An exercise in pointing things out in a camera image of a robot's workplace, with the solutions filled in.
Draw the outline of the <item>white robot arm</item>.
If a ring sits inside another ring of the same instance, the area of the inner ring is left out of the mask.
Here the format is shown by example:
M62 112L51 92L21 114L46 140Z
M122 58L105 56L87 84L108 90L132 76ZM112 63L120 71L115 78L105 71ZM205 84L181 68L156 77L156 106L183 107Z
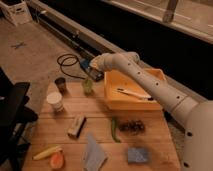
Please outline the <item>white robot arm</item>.
M213 100L198 102L139 66L136 52L103 53L90 66L133 79L185 129L181 171L213 171Z

